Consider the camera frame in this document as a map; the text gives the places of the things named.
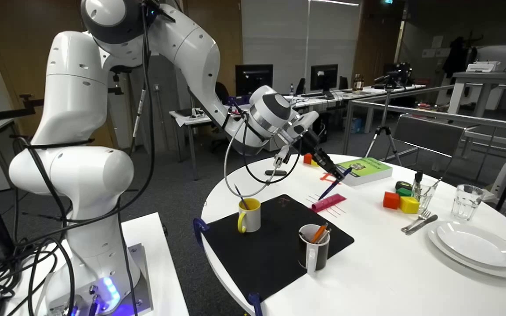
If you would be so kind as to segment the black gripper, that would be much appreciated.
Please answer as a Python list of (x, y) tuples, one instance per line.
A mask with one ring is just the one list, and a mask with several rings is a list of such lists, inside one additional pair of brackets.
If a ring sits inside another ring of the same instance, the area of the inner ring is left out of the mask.
[(293, 112), (290, 121), (282, 126), (277, 137), (297, 149), (300, 154), (311, 153), (312, 156), (319, 156), (323, 161), (323, 168), (337, 179), (344, 177), (344, 170), (337, 167), (326, 153), (323, 153), (318, 135), (311, 130), (312, 123), (318, 119), (316, 111), (309, 111), (305, 114)]

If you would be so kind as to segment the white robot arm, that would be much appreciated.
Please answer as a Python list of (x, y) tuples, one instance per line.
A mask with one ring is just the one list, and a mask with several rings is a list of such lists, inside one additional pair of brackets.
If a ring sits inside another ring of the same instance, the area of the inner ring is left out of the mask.
[(309, 130), (316, 114), (295, 112), (270, 86), (253, 91), (242, 116), (228, 114), (216, 95), (217, 44), (184, 12), (154, 0), (80, 0), (80, 17), (80, 32), (52, 39), (40, 123), (8, 165), (17, 188), (61, 193), (72, 202), (65, 232), (70, 261), (44, 284), (44, 316), (70, 316), (82, 305), (110, 314), (140, 279), (112, 214), (133, 179), (133, 161), (119, 149), (89, 142), (107, 118), (109, 77), (121, 67), (163, 56), (240, 153), (277, 137), (288, 149), (312, 154), (328, 174), (340, 174)]

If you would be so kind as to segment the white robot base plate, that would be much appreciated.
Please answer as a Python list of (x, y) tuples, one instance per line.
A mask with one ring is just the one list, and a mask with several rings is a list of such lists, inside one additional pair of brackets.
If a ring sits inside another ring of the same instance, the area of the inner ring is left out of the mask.
[[(75, 297), (72, 316), (189, 316), (160, 216), (140, 216), (124, 221), (121, 228), (128, 253), (138, 267), (138, 277), (133, 281), (135, 297), (116, 291), (112, 295), (116, 307), (109, 312), (103, 311), (105, 300), (96, 293), (87, 302)], [(45, 295), (49, 272), (66, 274), (61, 253), (37, 265), (33, 298), (28, 298), (29, 270), (21, 274), (14, 297), (1, 307), (1, 316), (28, 316), (28, 304), (33, 304), (33, 316), (66, 316), (65, 305), (49, 309)]]

